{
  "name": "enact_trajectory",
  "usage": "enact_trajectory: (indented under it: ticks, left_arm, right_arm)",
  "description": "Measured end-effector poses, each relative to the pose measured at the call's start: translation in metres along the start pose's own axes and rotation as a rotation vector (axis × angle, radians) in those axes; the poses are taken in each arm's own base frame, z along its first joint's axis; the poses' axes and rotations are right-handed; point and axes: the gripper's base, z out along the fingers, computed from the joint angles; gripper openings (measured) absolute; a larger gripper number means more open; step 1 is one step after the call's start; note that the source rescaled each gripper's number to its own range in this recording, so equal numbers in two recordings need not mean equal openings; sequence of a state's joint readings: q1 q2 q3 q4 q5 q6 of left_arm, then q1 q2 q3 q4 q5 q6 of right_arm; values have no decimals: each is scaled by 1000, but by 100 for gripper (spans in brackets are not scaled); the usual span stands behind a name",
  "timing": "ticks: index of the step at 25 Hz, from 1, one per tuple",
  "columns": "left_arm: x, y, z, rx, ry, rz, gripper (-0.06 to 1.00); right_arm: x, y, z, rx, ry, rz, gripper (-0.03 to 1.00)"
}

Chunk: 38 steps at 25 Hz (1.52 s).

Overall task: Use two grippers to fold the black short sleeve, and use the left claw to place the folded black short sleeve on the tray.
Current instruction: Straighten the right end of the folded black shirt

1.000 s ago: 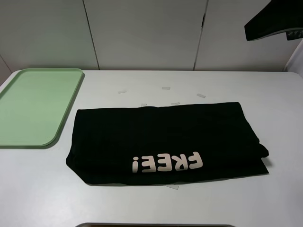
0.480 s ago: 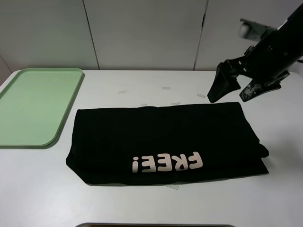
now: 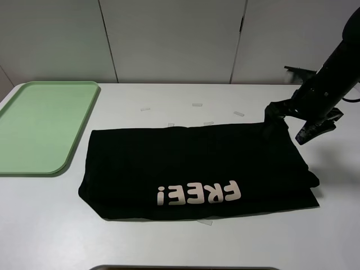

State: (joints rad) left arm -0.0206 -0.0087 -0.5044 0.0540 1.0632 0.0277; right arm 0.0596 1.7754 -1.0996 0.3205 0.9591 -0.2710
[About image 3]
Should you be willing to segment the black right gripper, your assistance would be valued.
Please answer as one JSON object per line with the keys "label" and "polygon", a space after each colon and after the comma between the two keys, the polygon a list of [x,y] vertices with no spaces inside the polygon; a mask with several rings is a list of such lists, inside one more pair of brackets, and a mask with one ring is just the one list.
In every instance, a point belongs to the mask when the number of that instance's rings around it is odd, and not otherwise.
{"label": "black right gripper", "polygon": [[304,145],[336,128],[335,123],[344,115],[336,105],[343,97],[343,93],[324,92],[306,96],[295,92],[289,100],[283,102],[283,118],[290,116],[305,120],[304,126],[295,136],[298,144]]}

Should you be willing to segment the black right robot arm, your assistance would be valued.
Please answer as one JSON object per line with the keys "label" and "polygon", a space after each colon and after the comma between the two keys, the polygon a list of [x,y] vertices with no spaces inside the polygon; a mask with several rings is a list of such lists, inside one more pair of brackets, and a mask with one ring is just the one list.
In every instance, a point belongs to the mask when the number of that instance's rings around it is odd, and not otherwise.
{"label": "black right robot arm", "polygon": [[296,141],[303,145],[333,131],[343,116],[335,106],[359,83],[359,10],[346,22],[342,41],[318,71],[284,68],[303,82],[293,94],[287,113],[305,120]]}

